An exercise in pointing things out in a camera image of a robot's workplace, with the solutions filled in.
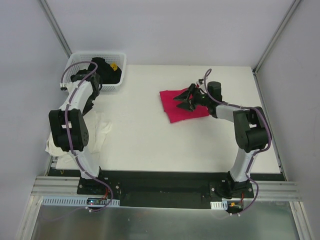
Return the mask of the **pink t shirt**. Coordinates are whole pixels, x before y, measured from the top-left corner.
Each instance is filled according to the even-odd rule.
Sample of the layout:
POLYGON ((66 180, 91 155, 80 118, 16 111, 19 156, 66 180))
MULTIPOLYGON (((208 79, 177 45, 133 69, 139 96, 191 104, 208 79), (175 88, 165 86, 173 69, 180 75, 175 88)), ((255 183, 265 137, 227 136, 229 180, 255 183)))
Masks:
POLYGON ((208 110, 205 106, 197 106, 194 111, 187 111, 177 107, 181 102, 175 101, 174 97, 182 94, 186 90, 187 89, 184 88, 181 90, 164 90, 159 92, 163 110, 167 114, 171 124, 209 116, 208 110))

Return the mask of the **white t shirt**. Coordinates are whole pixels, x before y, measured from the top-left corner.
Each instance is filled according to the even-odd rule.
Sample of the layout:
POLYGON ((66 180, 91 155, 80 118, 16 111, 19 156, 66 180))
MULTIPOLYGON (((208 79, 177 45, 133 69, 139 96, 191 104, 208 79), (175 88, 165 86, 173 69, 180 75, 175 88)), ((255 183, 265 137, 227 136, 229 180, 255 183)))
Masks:
MULTIPOLYGON (((106 120, 102 112, 96 112, 94 109, 90 110, 83 119, 89 134, 88 150, 93 159, 98 161, 106 136, 111 131, 112 123, 106 120)), ((63 164, 75 163, 70 155, 55 146, 51 132, 46 141, 45 151, 52 157, 58 157, 58 161, 63 164)))

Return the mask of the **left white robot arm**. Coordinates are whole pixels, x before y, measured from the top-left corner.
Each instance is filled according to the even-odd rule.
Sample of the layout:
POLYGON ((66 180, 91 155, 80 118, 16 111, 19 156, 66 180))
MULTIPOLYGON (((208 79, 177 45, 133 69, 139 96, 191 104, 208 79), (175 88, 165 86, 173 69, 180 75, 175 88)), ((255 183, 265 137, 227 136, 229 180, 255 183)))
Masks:
POLYGON ((48 114, 53 143, 66 152, 76 163, 80 171, 80 179, 87 180, 88 188, 99 195, 105 191, 106 183, 99 178, 100 166, 93 160, 88 150, 89 131, 83 118, 86 105, 93 105, 93 101, 100 94, 100 76, 96 73, 98 64, 93 61, 80 61, 68 66, 69 69, 80 64, 92 64, 94 68, 86 72, 83 78, 75 76, 72 89, 65 102, 57 110, 48 114))

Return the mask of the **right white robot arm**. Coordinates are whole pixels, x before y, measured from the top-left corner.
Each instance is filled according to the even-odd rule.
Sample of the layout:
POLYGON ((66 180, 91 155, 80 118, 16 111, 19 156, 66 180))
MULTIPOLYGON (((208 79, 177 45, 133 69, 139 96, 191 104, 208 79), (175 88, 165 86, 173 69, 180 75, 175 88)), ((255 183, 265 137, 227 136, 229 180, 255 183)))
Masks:
POLYGON ((177 108, 193 112, 197 106, 203 106, 213 118, 233 123, 237 155, 225 180, 214 190, 219 197, 231 199, 249 188, 253 163, 270 143, 271 134, 261 107, 244 109, 226 103, 220 82, 206 83, 205 90, 193 83, 173 100, 179 101, 177 108))

